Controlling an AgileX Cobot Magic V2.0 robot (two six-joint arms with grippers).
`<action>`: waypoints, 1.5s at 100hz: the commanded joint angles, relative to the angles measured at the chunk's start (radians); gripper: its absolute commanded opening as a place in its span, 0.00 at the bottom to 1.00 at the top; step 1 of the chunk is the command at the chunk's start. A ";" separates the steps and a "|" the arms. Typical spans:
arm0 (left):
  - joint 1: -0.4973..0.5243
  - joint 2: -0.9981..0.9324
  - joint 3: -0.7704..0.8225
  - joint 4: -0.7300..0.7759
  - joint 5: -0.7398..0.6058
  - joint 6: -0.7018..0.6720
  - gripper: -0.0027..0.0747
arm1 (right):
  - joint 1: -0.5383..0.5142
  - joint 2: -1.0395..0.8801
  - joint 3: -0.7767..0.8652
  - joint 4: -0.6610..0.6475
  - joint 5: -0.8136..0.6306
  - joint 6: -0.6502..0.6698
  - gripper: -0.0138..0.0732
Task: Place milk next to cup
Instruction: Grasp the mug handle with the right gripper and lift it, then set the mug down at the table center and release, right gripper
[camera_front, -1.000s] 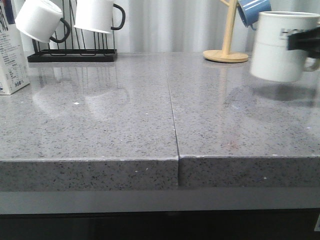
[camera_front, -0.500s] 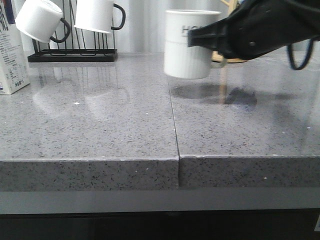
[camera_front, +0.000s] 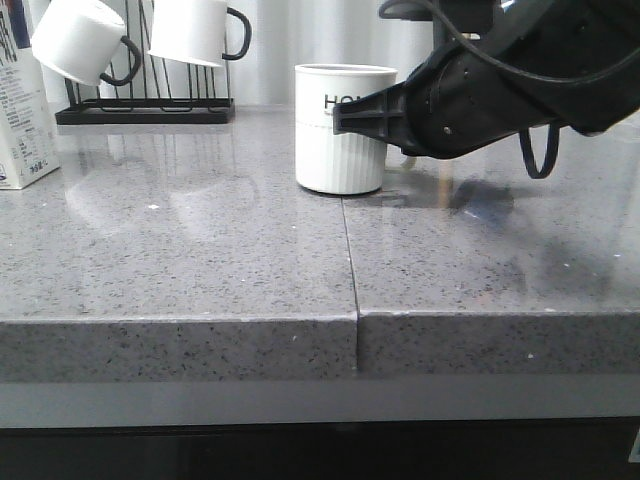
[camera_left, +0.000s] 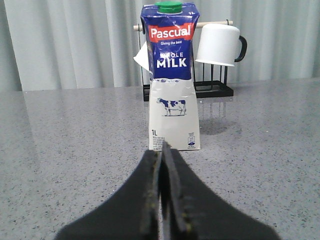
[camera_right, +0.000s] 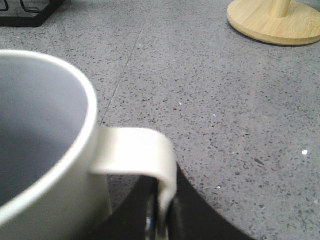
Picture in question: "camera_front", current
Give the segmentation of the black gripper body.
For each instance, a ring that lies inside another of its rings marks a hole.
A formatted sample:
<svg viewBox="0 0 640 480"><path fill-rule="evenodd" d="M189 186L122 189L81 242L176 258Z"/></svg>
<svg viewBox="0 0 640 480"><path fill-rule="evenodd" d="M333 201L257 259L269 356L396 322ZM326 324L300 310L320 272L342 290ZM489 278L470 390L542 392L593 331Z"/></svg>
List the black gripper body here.
<svg viewBox="0 0 640 480"><path fill-rule="evenodd" d="M497 13L477 46L557 81L525 79L458 50L431 82L407 96L411 152L453 158L553 122L599 134L639 108L637 61L607 79L564 82L605 70L638 49L636 1L517 1Z"/></svg>

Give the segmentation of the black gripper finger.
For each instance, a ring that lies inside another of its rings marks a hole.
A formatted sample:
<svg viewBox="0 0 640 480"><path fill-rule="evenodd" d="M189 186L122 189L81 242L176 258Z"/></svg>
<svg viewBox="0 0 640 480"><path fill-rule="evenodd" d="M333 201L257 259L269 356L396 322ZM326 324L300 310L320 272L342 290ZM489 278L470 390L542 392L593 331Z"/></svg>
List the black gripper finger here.
<svg viewBox="0 0 640 480"><path fill-rule="evenodd" d="M353 133L400 148L408 147L403 83L333 108L333 134Z"/></svg>

